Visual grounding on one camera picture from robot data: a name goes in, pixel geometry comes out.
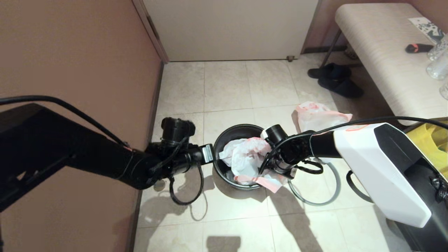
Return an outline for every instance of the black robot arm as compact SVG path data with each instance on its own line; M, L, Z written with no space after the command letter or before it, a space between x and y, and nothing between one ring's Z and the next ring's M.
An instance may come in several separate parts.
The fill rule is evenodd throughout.
M211 144L189 143L192 122L168 117L162 128L162 141L142 152L38 104L0 113L0 212L64 166L145 189L213 161Z

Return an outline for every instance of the tile floor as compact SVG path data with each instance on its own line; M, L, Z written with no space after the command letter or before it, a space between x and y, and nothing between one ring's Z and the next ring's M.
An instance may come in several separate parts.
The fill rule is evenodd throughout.
M251 123L261 127L281 124L297 132L293 111L312 100L354 118L392 114L364 68L353 68L352 80L366 94L348 100L321 88L306 72L319 66L323 54L301 55L287 61L172 62L165 66L153 141L159 141L166 116L189 119L196 125L190 141L214 143L230 126ZM341 53L330 61L351 63ZM349 169L335 166L345 181ZM343 183L340 197L330 205L313 207L298 201L288 187L276 194L264 188L238 191L203 168L204 193L190 206L178 206L168 186L143 192L135 252L408 252L407 243L393 223L372 204ZM325 201L335 190L331 173L299 173L293 181L301 194ZM178 198L189 200L199 188L197 169L176 176Z

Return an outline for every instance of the black trash can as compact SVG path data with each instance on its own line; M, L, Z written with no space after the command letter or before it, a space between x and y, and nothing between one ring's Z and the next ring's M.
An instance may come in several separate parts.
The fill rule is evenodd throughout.
M258 184L253 185L240 185L233 179L233 173L220 158L219 153L224 150L224 146L236 139L241 138L251 138L260 137L262 127L252 125L252 124L239 124L226 129L221 135L216 139L215 145L213 146L215 150L215 161L213 162L213 167L218 175L229 185L240 190L253 190L260 188Z

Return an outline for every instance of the door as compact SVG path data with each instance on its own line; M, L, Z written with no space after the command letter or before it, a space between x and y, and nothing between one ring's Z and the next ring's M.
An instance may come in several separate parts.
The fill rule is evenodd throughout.
M298 57L318 0L143 0L171 61Z

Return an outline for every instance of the bench leg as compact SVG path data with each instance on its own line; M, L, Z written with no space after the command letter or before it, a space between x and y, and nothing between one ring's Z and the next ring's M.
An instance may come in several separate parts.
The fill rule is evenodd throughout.
M339 29L339 31L336 33L335 38L333 39L333 43L330 46L330 49L328 50L327 54L325 55L325 58L323 59L323 62L322 62L322 65L320 66L320 68L323 68L325 66L325 64L327 63L328 58L330 57L330 54L332 53L333 48L334 48L337 40L339 39L341 33L342 33L342 31Z

